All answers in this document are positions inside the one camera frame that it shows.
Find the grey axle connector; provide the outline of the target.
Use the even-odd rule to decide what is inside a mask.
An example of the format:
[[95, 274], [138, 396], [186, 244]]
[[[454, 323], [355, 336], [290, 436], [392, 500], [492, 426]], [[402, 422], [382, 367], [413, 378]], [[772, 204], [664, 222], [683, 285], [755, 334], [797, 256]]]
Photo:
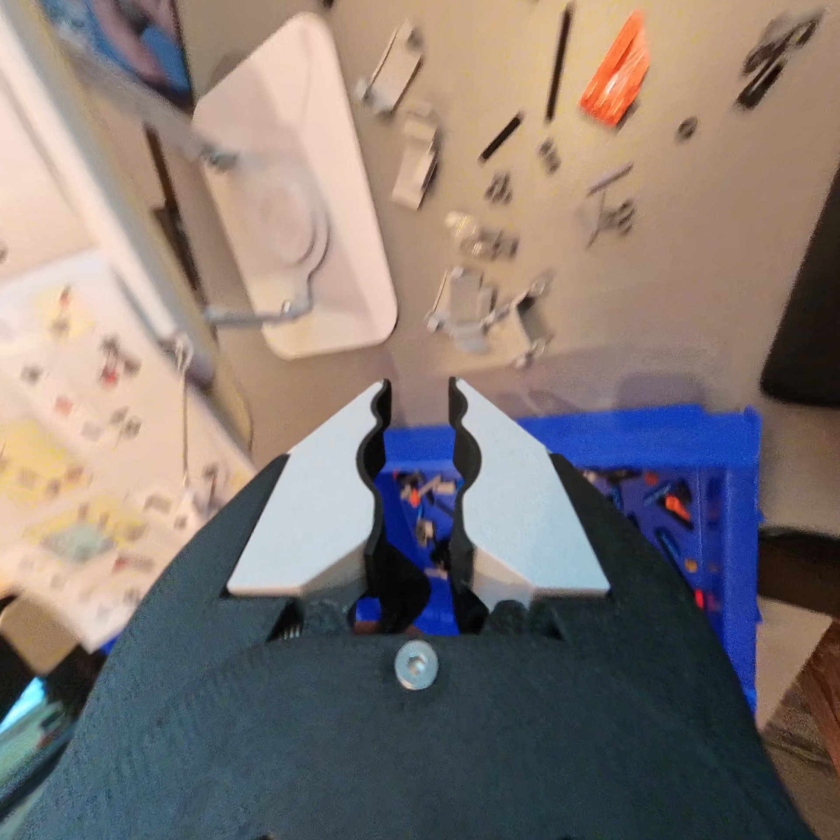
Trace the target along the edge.
[[479, 227], [464, 245], [465, 253], [473, 259], [513, 260], [518, 254], [520, 237], [502, 228]]

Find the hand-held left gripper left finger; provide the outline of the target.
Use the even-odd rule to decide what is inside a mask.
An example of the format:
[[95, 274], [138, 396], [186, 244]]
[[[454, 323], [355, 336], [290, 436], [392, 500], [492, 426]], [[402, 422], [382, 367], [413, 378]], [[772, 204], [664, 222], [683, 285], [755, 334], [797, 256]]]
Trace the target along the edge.
[[362, 597], [384, 538], [375, 478], [391, 407], [391, 383], [376, 381], [287, 452], [229, 594], [342, 606]]

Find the grey pin connector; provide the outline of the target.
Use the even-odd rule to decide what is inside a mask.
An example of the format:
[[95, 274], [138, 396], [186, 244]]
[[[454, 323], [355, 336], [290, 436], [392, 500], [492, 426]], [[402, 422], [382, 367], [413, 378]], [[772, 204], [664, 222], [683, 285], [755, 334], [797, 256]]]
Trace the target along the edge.
[[636, 201], [633, 197], [628, 197], [619, 204], [609, 204], [607, 202], [607, 195], [601, 195], [601, 201], [598, 206], [598, 215], [595, 224], [595, 232], [593, 234], [591, 243], [601, 237], [602, 235], [611, 234], [617, 237], [627, 236], [634, 228], [634, 219], [636, 214]]

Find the blue plastic bin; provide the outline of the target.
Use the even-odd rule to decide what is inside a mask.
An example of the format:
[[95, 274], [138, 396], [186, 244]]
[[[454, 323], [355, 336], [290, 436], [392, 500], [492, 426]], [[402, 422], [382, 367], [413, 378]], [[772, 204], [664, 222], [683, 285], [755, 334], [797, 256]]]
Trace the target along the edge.
[[[695, 469], [708, 492], [707, 556], [711, 606], [703, 612], [726, 651], [752, 713], [758, 607], [758, 530], [761, 417], [707, 413], [700, 406], [667, 406], [520, 419], [523, 429], [576, 468]], [[390, 429], [385, 466], [437, 468], [451, 463], [449, 426]]]

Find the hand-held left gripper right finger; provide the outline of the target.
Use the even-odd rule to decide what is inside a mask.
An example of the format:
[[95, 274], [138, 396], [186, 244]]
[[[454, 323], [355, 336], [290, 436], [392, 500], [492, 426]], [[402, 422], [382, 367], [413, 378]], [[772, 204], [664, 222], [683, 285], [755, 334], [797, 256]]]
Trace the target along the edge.
[[611, 585], [552, 454], [464, 379], [448, 383], [463, 479], [450, 537], [454, 582], [499, 605], [604, 597]]

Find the orange triangular panel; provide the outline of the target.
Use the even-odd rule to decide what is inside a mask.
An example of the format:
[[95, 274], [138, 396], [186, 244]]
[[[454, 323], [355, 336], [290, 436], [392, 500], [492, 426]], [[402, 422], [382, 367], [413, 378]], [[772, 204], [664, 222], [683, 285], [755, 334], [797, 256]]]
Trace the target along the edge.
[[614, 129], [634, 105], [650, 67], [644, 15], [634, 12], [607, 50], [579, 106], [585, 115]]

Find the robot kit box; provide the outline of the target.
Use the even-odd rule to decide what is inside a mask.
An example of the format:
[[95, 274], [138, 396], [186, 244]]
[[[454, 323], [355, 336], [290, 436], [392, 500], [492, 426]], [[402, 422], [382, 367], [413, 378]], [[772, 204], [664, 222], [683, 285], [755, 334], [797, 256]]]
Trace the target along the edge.
[[56, 34], [184, 112], [193, 110], [174, 1], [40, 1]]

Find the grey cross connector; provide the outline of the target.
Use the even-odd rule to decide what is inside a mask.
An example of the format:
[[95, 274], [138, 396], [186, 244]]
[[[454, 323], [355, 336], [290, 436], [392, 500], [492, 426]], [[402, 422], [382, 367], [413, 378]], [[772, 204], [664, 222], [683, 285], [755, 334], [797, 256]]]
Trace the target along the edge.
[[781, 15], [773, 18], [759, 36], [757, 45], [743, 63], [743, 72], [749, 74], [770, 60], [776, 60], [790, 49], [804, 46], [813, 37], [823, 20], [823, 12]]

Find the light grey bracket piece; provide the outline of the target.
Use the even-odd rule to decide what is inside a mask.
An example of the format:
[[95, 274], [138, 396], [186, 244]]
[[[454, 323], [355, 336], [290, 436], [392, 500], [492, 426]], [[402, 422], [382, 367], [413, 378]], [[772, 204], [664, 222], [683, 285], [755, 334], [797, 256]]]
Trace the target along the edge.
[[409, 111], [402, 126], [402, 159], [392, 188], [392, 201], [411, 212], [419, 210], [438, 166], [438, 124], [428, 113]]
[[378, 116], [394, 113], [424, 61], [424, 45], [417, 27], [406, 20], [396, 28], [378, 64], [354, 88], [357, 101]]

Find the long black axle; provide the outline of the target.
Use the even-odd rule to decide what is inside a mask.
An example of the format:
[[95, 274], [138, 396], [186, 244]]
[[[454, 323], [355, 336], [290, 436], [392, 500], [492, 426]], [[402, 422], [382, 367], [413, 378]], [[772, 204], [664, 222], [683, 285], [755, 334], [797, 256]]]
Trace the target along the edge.
[[574, 2], [568, 2], [560, 16], [560, 28], [554, 51], [549, 89], [544, 110], [545, 124], [551, 124], [557, 112], [560, 84], [564, 72], [565, 57], [568, 50], [571, 27], [574, 18]]

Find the black clip connector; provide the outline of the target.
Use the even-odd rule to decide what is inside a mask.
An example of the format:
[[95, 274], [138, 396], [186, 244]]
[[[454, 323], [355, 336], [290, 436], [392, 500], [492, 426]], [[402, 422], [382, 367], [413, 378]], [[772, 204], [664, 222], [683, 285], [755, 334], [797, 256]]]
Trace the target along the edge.
[[785, 58], [777, 58], [765, 62], [754, 78], [740, 91], [734, 102], [735, 107], [744, 111], [750, 111], [758, 107], [778, 80], [786, 63], [787, 59]]

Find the pile of plastic building pieces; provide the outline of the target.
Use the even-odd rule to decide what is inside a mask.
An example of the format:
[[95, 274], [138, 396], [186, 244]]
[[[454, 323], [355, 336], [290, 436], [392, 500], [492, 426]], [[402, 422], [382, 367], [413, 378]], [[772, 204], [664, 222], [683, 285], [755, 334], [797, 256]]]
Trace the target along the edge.
[[[712, 603], [703, 511], [708, 492], [695, 469], [579, 468], [626, 520], [688, 581], [706, 612]], [[463, 480], [451, 463], [437, 468], [387, 469], [377, 478], [385, 503], [385, 524], [396, 547], [431, 581], [432, 594], [416, 621], [422, 633], [454, 635], [455, 608], [448, 573], [455, 493]]]

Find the light grey thin bar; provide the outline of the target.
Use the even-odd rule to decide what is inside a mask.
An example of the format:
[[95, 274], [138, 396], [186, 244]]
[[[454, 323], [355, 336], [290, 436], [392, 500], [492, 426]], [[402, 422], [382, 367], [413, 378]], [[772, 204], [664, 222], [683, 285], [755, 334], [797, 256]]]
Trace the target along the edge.
[[601, 193], [616, 182], [627, 177], [634, 169], [634, 163], [629, 162], [595, 178], [586, 188], [586, 195]]

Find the instruction booklet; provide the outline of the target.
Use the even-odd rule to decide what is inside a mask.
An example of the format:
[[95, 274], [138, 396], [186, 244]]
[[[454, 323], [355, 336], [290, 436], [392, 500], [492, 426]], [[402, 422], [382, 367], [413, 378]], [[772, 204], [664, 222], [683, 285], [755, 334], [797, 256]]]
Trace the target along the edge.
[[96, 251], [2, 283], [2, 595], [89, 651], [256, 472], [182, 357]]

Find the short black axle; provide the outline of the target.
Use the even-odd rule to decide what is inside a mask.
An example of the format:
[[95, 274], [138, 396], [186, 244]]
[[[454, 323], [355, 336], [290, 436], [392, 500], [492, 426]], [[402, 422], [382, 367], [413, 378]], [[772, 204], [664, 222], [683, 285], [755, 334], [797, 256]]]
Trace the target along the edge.
[[525, 113], [519, 111], [497, 132], [478, 155], [478, 163], [485, 165], [511, 139], [523, 124]]

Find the white book stand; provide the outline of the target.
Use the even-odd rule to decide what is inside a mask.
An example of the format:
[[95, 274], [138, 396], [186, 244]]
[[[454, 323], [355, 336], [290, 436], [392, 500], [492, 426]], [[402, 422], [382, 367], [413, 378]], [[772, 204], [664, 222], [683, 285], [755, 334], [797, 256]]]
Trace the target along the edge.
[[370, 348], [396, 325], [396, 294], [328, 22], [299, 13], [197, 103], [197, 125], [167, 100], [61, 35], [40, 2], [2, 2], [2, 88], [66, 205], [49, 209], [14, 266], [101, 252], [159, 340], [193, 343], [228, 433], [251, 421], [182, 262], [146, 204], [141, 125], [161, 136], [205, 291], [248, 295], [255, 317], [303, 306], [258, 330], [275, 359]]

